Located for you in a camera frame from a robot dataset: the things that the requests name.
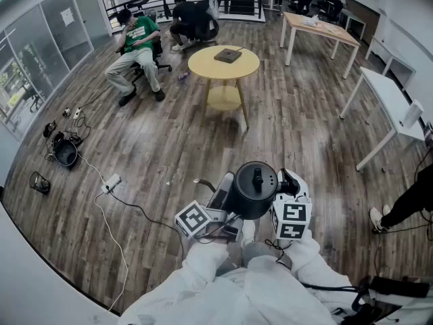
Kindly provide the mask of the dark square kettle base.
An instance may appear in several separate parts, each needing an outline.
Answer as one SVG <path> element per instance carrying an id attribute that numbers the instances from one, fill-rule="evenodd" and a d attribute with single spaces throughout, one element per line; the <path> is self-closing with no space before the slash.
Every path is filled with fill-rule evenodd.
<path id="1" fill-rule="evenodd" d="M 214 56 L 214 59 L 220 62 L 232 64 L 234 63 L 240 56 L 242 52 L 240 50 L 228 49 L 225 48 L 220 51 L 218 54 Z"/>

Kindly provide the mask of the black office chair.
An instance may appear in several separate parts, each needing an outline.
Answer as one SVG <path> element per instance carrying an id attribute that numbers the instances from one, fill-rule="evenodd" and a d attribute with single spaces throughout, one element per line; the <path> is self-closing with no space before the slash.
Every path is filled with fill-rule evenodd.
<path id="1" fill-rule="evenodd" d="M 196 3 L 195 40 L 207 45 L 217 45 L 215 40 L 219 25 L 220 0 L 199 0 Z"/>
<path id="2" fill-rule="evenodd" d="M 153 61 L 155 62 L 157 69 L 167 68 L 169 72 L 172 72 L 173 67 L 170 64 L 160 64 L 158 61 L 158 58 L 163 53 L 163 48 L 162 48 L 162 43 L 161 43 L 160 37 L 156 37 L 155 39 L 153 39 L 152 45 L 153 45 Z M 123 55 L 125 53 L 126 46 L 127 46 L 127 44 L 125 43 L 121 47 L 118 47 L 116 49 L 116 53 Z M 141 65 L 138 64 L 137 62 L 134 62 L 132 65 L 130 65 L 130 68 L 132 68 L 133 72 L 135 73 L 135 77 L 132 80 L 132 84 L 135 84 L 135 82 L 144 75 L 144 71 L 141 68 Z"/>

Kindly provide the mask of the black electric kettle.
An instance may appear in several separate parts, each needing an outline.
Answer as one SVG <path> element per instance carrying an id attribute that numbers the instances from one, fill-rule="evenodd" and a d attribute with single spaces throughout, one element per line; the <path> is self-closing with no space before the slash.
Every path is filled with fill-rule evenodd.
<path id="1" fill-rule="evenodd" d="M 261 218 L 270 209 L 276 194 L 276 172 L 264 162 L 252 161 L 233 174 L 225 211 L 235 213 L 243 220 Z M 205 179 L 195 179 L 194 182 L 208 186 L 212 193 L 217 188 Z"/>

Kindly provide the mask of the white side table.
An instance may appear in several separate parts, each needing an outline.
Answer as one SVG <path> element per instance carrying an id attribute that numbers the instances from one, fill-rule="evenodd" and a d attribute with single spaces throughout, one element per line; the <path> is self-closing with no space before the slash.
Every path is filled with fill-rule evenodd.
<path id="1" fill-rule="evenodd" d="M 407 80 L 405 81 L 404 84 L 402 84 L 402 91 L 406 91 L 407 87 L 411 83 L 411 81 L 412 81 L 412 79 L 416 73 L 416 69 L 414 69 L 414 67 L 412 67 L 412 65 L 410 65 L 408 63 L 408 61 L 402 56 L 402 54 L 395 47 L 385 43 L 384 41 L 380 41 L 375 36 L 372 36 L 371 43 L 369 44 L 369 48 L 368 48 L 366 56 L 365 56 L 366 60 L 370 56 L 371 52 L 373 52 L 374 54 L 377 54 L 377 52 L 374 51 L 375 46 L 379 46 L 381 49 L 383 49 L 389 55 L 388 61 L 386 62 L 386 65 L 385 65 L 385 68 L 382 71 L 382 76 L 385 76 L 387 74 L 387 72 L 390 70 L 391 64 L 393 62 L 398 62 L 401 66 L 403 66 L 404 68 L 406 68 L 409 71 L 409 76 L 407 77 Z"/>

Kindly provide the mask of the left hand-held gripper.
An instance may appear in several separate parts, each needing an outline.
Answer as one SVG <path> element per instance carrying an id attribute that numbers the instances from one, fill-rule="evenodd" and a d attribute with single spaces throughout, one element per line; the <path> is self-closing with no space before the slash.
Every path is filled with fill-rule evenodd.
<path id="1" fill-rule="evenodd" d="M 198 242 L 237 242 L 240 239 L 242 219 L 225 211 L 233 180 L 234 174 L 227 172 L 206 208 L 194 200 L 176 214 L 175 225 L 186 238 Z"/>

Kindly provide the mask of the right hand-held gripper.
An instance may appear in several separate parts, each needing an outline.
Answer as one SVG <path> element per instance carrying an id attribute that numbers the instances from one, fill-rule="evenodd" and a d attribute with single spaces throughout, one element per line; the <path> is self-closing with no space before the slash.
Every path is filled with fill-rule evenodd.
<path id="1" fill-rule="evenodd" d="M 271 207 L 271 222 L 278 240 L 301 240 L 309 227 L 312 213 L 312 202 L 305 180 L 297 173 L 287 170 L 299 183 L 296 195 L 288 196 L 286 169 L 277 172 L 276 197 Z"/>

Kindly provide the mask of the black equipment pack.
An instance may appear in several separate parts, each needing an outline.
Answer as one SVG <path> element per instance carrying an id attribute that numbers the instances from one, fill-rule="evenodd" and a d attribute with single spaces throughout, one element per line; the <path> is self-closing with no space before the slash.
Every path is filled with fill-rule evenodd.
<path id="1" fill-rule="evenodd" d="M 366 276 L 352 303 L 352 325 L 433 325 L 433 282 Z"/>

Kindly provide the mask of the white square power strip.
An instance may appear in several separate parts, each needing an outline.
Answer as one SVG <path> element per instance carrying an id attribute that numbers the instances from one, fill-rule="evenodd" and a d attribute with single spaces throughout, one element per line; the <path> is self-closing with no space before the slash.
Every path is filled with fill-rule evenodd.
<path id="1" fill-rule="evenodd" d="M 121 182 L 120 176 L 115 173 L 107 181 L 103 182 L 101 190 L 104 194 L 111 192 Z"/>

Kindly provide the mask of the black round pot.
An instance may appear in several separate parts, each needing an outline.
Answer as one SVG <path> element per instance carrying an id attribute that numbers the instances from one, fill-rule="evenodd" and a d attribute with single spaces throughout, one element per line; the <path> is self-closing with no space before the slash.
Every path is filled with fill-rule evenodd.
<path id="1" fill-rule="evenodd" d="M 53 155 L 57 162 L 68 169 L 72 169 L 77 162 L 78 150 L 76 140 L 66 137 L 64 133 L 58 132 L 52 141 Z"/>

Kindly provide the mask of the black mesh cup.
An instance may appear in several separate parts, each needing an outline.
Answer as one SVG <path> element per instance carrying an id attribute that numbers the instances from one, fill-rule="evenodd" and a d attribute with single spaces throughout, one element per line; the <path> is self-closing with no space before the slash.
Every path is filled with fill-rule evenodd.
<path id="1" fill-rule="evenodd" d="M 29 179 L 30 188 L 46 195 L 49 193 L 51 184 L 38 171 L 34 171 Z"/>

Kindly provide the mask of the person's left forearm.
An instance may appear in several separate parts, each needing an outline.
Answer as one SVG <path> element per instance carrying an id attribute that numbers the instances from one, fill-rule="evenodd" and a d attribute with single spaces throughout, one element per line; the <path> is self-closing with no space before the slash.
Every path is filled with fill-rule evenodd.
<path id="1" fill-rule="evenodd" d="M 232 280 L 217 276 L 227 258 L 224 244 L 194 244 L 181 269 L 142 296 L 140 314 L 151 316 L 156 325 L 223 323 L 238 290 Z"/>

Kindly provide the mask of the person's right forearm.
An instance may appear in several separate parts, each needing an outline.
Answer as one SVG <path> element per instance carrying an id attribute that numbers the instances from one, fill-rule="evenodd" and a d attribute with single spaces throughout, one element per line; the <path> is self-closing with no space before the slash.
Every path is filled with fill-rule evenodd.
<path id="1" fill-rule="evenodd" d="M 292 263 L 292 275 L 301 283 L 315 286 L 350 286 L 348 277 L 335 272 L 325 262 L 319 251 L 319 244 L 312 237 L 310 229 L 307 229 L 301 240 L 293 241 L 284 250 L 284 254 Z M 355 299 L 353 292 L 323 291 L 312 288 L 308 288 L 307 291 L 330 309 L 339 307 L 350 309 Z"/>

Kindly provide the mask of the yellow round table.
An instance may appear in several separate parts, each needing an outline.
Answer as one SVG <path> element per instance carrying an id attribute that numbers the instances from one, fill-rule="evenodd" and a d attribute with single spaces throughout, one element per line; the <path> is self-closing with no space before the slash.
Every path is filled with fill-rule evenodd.
<path id="1" fill-rule="evenodd" d="M 242 55 L 232 64 L 220 62 L 214 56 L 223 49 L 240 50 Z M 221 112 L 242 109 L 246 126 L 249 127 L 245 94 L 241 80 L 258 70 L 258 56 L 244 48 L 233 45 L 215 45 L 195 52 L 188 61 L 191 72 L 206 79 L 202 120 L 208 107 Z"/>

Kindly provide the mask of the wooden top table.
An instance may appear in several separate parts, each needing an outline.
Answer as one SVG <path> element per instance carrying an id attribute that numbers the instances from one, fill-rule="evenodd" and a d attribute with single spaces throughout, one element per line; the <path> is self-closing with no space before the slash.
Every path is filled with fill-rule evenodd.
<path id="1" fill-rule="evenodd" d="M 336 26 L 329 22 L 320 21 L 319 19 L 315 20 L 314 18 L 308 18 L 306 16 L 301 16 L 298 14 L 284 12 L 279 42 L 280 48 L 284 48 L 287 27 L 290 27 L 290 36 L 286 51 L 285 66 L 289 66 L 291 62 L 296 32 L 300 31 L 305 33 L 311 33 L 314 35 L 319 35 L 328 39 L 332 39 L 336 42 L 331 56 L 332 60 L 335 58 L 340 43 L 344 43 L 353 47 L 348 64 L 342 76 L 343 79 L 347 79 L 361 45 L 344 28 Z"/>

